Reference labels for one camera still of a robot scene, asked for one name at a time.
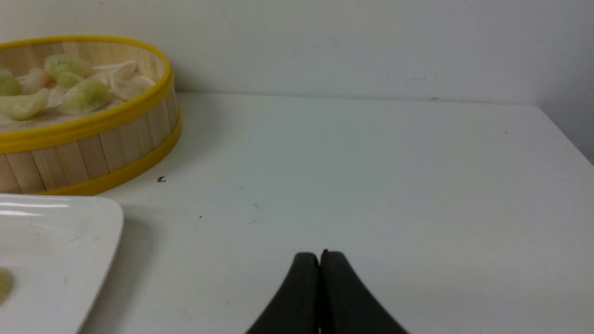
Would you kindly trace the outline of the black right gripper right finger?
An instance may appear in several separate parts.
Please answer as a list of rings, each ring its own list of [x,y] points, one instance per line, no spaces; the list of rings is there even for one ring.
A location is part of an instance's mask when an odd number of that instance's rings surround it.
[[[321,254],[322,334],[406,334],[379,303],[343,252]]]

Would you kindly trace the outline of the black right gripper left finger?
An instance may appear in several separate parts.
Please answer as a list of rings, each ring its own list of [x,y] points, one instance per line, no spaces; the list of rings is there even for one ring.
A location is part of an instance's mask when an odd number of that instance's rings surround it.
[[[311,252],[298,252],[274,297],[247,330],[249,334],[317,334],[319,262]]]

